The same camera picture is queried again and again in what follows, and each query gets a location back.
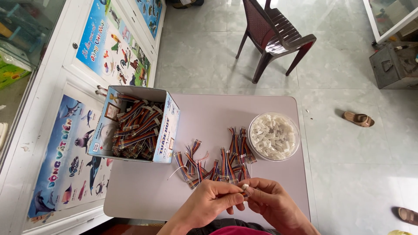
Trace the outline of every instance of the brown sandal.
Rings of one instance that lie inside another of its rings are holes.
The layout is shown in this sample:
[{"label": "brown sandal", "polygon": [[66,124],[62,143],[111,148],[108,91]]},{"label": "brown sandal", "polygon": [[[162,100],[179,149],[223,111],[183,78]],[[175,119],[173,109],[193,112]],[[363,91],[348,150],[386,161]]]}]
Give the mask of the brown sandal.
[{"label": "brown sandal", "polygon": [[344,112],[342,118],[347,121],[354,122],[354,124],[359,125],[361,127],[371,127],[375,124],[375,121],[365,114],[354,114],[352,112]]},{"label": "brown sandal", "polygon": [[412,225],[418,225],[418,213],[403,207],[398,208],[398,214],[401,220]]}]

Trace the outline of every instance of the tiled floor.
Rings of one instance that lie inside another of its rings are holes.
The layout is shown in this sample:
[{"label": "tiled floor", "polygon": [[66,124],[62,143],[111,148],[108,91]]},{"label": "tiled floor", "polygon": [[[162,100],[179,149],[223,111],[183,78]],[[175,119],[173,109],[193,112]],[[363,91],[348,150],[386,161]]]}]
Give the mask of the tiled floor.
[{"label": "tiled floor", "polygon": [[[294,55],[272,62],[251,83],[260,54],[247,40],[242,0],[206,0],[167,8],[156,87],[199,94],[296,98],[312,223],[323,235],[387,234],[418,226],[391,207],[418,211],[418,92],[378,90],[368,57],[373,38],[361,0],[272,0],[292,24],[317,41],[290,76]],[[360,128],[343,111],[375,120]]]}]

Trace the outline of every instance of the plastic chair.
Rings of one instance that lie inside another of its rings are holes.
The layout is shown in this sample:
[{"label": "plastic chair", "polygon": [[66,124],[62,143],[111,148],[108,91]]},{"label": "plastic chair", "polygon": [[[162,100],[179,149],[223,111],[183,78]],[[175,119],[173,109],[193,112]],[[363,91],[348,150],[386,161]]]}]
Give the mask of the plastic chair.
[{"label": "plastic chair", "polygon": [[247,17],[247,29],[235,58],[238,59],[245,40],[249,37],[262,54],[254,78],[252,79],[252,82],[257,84],[265,68],[271,61],[299,51],[290,65],[289,70],[286,72],[286,76],[289,76],[290,72],[292,72],[312,47],[316,41],[316,37],[313,34],[302,37],[277,8],[270,8],[271,0],[266,0],[264,10],[258,4],[257,0],[242,1]]}]

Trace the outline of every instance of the person's right hand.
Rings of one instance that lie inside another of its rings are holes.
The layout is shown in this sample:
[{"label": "person's right hand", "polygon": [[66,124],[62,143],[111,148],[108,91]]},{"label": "person's right hand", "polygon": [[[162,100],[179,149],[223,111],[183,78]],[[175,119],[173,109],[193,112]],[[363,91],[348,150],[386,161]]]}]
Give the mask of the person's right hand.
[{"label": "person's right hand", "polygon": [[284,188],[276,181],[252,178],[238,183],[248,184],[248,207],[259,213],[278,232],[286,234],[319,234]]}]

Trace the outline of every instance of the animal poster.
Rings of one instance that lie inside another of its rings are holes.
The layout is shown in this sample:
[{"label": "animal poster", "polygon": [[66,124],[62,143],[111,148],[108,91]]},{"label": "animal poster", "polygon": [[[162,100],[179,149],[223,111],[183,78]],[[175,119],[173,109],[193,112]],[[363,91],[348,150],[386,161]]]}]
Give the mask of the animal poster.
[{"label": "animal poster", "polygon": [[161,0],[135,0],[154,39],[157,36],[158,23],[163,9]]},{"label": "animal poster", "polygon": [[77,59],[110,84],[147,87],[151,64],[110,0],[94,0]]},{"label": "animal poster", "polygon": [[113,160],[87,155],[100,115],[101,111],[63,95],[29,218],[105,197]]}]

